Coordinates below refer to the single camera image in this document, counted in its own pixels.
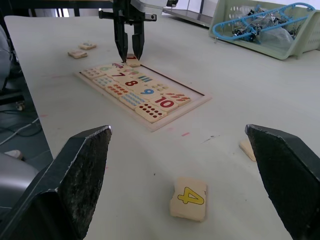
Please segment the clear plastic bag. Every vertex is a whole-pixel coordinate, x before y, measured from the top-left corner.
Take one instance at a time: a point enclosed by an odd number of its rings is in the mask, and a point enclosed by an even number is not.
[[[281,49],[289,49],[294,41],[290,33],[282,27],[263,31],[259,37],[261,44],[268,44]]]

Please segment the yellow number 4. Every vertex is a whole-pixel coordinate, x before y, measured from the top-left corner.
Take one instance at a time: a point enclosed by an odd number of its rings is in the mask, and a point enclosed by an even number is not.
[[[199,194],[196,194],[187,186],[184,188],[183,195],[178,195],[178,199],[181,200],[184,204],[193,203],[202,205],[205,202],[205,200]]]

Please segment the red number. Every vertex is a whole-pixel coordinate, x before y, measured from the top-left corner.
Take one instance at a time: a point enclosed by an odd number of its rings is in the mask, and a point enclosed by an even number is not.
[[[122,72],[120,72],[119,75],[112,75],[112,77],[123,77],[123,76],[125,76],[125,74],[123,74]]]
[[[127,86],[133,86],[135,84],[138,84],[138,82],[137,81],[128,81],[125,83],[125,85],[127,85]]]
[[[159,100],[155,101],[155,103],[160,103],[160,106],[163,108],[170,108],[172,107],[175,103],[170,100],[166,100],[167,98],[165,96],[162,96]]]

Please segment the number 9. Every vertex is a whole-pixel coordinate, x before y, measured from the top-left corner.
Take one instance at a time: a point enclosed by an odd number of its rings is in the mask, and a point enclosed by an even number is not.
[[[144,90],[144,92],[140,92],[140,94],[153,94],[155,91],[153,91],[152,89],[146,89]]]

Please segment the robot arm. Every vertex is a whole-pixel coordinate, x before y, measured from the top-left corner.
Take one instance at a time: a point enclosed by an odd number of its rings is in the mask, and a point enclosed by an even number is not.
[[[173,7],[177,2],[178,0],[114,0],[113,12],[99,11],[100,19],[113,19],[115,44],[124,63],[128,53],[125,24],[134,27],[133,53],[140,59],[145,44],[144,21],[155,22],[166,5]]]

